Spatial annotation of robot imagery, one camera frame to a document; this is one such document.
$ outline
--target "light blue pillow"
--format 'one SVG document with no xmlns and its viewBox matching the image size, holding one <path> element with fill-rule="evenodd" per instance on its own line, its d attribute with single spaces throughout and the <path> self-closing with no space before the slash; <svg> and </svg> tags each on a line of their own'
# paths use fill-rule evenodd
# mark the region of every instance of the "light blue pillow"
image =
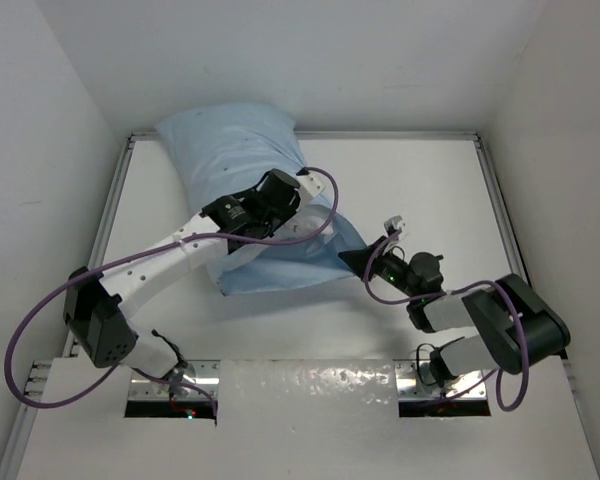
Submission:
<svg viewBox="0 0 600 480">
<path fill-rule="evenodd" d="M 270 105 L 236 103 L 187 110 L 156 129 L 195 215 L 218 197 L 254 186 L 272 168 L 295 174 L 306 166 L 294 126 L 289 116 Z M 325 215 L 332 207 L 324 195 L 312 205 Z M 338 252 L 366 244 L 341 215 L 336 215 L 333 227 L 335 235 L 328 238 L 321 235 L 300 245 L 269 247 L 230 271 L 232 261 L 225 257 L 208 264 L 208 272 L 225 295 L 292 290 L 349 277 L 352 272 Z"/>
</svg>

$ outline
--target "white table surface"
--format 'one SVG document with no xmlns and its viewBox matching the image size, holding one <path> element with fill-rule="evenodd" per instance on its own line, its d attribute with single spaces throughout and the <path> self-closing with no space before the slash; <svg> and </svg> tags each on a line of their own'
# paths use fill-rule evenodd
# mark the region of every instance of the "white table surface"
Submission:
<svg viewBox="0 0 600 480">
<path fill-rule="evenodd" d="M 302 148 L 309 164 L 336 176 L 342 212 L 365 239 L 402 214 L 408 255 L 443 253 L 447 288 L 509 271 L 472 142 L 306 140 Z M 160 144 L 138 142 L 107 260 L 162 238 L 187 215 Z M 597 478 L 556 357 L 533 367 L 514 413 L 497 411 L 489 384 L 491 417 L 400 419 L 387 359 L 409 356 L 425 335 L 402 307 L 374 304 L 355 279 L 223 298 L 202 271 L 134 320 L 171 337 L 189 358 L 222 359 L 218 426 L 124 418 L 130 373 L 120 368 L 82 401 L 38 412 L 20 480 Z M 83 357 L 57 359 L 44 398 L 63 398 L 100 373 Z M 512 398 L 517 379 L 505 387 Z"/>
<path fill-rule="evenodd" d="M 374 241 L 402 215 L 407 258 L 443 254 L 445 288 L 509 273 L 472 141 L 304 140 L 310 165 L 335 175 L 341 213 Z M 105 261 L 173 232 L 187 212 L 184 189 L 158 141 L 136 143 Z M 400 294 L 382 281 L 374 288 Z M 273 294 L 223 297 L 201 269 L 161 292 L 133 318 L 175 341 L 188 358 L 401 358 L 422 341 L 404 306 L 379 305 L 355 279 Z"/>
</svg>

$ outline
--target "robotic arm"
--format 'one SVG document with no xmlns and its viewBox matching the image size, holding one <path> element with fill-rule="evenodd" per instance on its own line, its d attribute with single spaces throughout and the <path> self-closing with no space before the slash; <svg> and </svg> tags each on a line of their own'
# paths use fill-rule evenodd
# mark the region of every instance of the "robotic arm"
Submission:
<svg viewBox="0 0 600 480">
<path fill-rule="evenodd" d="M 126 263 L 69 288 L 66 324 L 98 368 L 122 363 L 153 377 L 181 375 L 186 362 L 178 348 L 155 330 L 134 325 L 133 315 L 154 295 L 207 262 L 241 250 L 242 263 L 232 265 L 237 268 L 266 248 L 216 234 L 271 237 L 283 225 L 293 223 L 296 214 L 324 189 L 320 179 L 306 169 L 295 177 L 277 169 L 267 172 L 254 187 L 204 207 L 150 250 L 173 242 L 179 242 L 179 248 Z M 199 240 L 185 242 L 193 235 Z M 87 271 L 82 267 L 70 278 Z"/>
<path fill-rule="evenodd" d="M 96 367 L 122 363 L 168 381 L 195 378 L 177 346 L 155 330 L 148 332 L 134 325 L 133 315 L 158 292 L 207 262 L 237 250 L 241 250 L 241 256 L 232 265 L 234 268 L 255 258 L 267 247 L 247 244 L 244 237 L 265 239 L 281 227 L 293 225 L 298 213 L 324 189 L 324 184 L 307 169 L 295 177 L 276 169 L 267 172 L 254 187 L 207 205 L 149 250 L 173 246 L 174 242 L 180 243 L 179 248 L 165 248 L 157 256 L 143 256 L 70 287 L 65 322 Z M 491 289 L 446 295 L 440 271 L 442 256 L 420 252 L 406 262 L 393 253 L 404 230 L 401 217 L 389 219 L 385 230 L 386 237 L 365 249 L 342 252 L 340 258 L 367 285 L 378 276 L 409 297 L 420 298 L 407 306 L 416 328 L 434 333 L 475 326 L 479 333 L 436 347 L 430 361 L 419 370 L 422 384 L 442 388 L 475 370 L 500 368 L 520 373 L 521 347 L 499 293 Z M 239 235 L 242 240 L 231 235 Z M 83 267 L 72 277 L 87 271 Z M 564 322 L 519 276 L 507 275 L 496 283 L 521 314 L 531 365 L 569 344 Z"/>
<path fill-rule="evenodd" d="M 419 369 L 423 386 L 442 388 L 459 376 L 476 370 L 522 371 L 521 347 L 514 322 L 495 289 L 452 292 L 442 290 L 441 255 L 416 253 L 405 262 L 392 252 L 395 222 L 385 224 L 389 237 L 380 237 L 362 250 L 340 253 L 340 258 L 363 281 L 377 275 L 409 297 L 422 297 L 407 305 L 414 326 L 426 333 L 450 328 L 476 327 L 477 336 L 458 338 L 436 347 Z M 562 319 L 520 276 L 506 275 L 495 282 L 518 312 L 527 343 L 529 365 L 561 352 L 571 341 Z"/>
</svg>

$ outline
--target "white wall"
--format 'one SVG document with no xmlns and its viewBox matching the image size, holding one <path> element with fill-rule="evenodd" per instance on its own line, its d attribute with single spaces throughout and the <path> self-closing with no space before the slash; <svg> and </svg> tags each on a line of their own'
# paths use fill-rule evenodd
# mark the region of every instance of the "white wall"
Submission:
<svg viewBox="0 0 600 480">
<path fill-rule="evenodd" d="M 600 466 L 600 0 L 553 0 L 490 129 L 534 286 L 569 354 Z"/>
<path fill-rule="evenodd" d="M 479 129 L 545 0 L 37 0 L 119 135 L 192 106 L 309 129 Z"/>
<path fill-rule="evenodd" d="M 119 145 L 33 0 L 0 0 L 0 456 L 16 401 L 2 377 L 11 332 L 43 294 L 86 261 Z M 60 302 L 19 348 L 60 351 Z"/>
</svg>

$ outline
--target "blue pillowcase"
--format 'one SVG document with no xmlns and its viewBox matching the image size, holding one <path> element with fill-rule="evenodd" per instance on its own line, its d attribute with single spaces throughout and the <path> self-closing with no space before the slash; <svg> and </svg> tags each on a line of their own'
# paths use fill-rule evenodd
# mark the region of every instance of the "blue pillowcase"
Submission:
<svg viewBox="0 0 600 480">
<path fill-rule="evenodd" d="M 295 174 L 306 166 L 294 127 L 294 120 L 275 107 L 253 103 L 196 108 L 156 125 L 184 183 L 192 215 L 218 197 L 252 187 L 272 168 Z M 311 205 L 323 217 L 332 207 L 324 195 Z M 231 270 L 240 249 L 211 262 L 207 270 L 225 295 L 292 290 L 349 277 L 352 272 L 338 252 L 366 244 L 341 215 L 333 228 L 333 235 L 300 245 L 269 247 Z"/>
</svg>

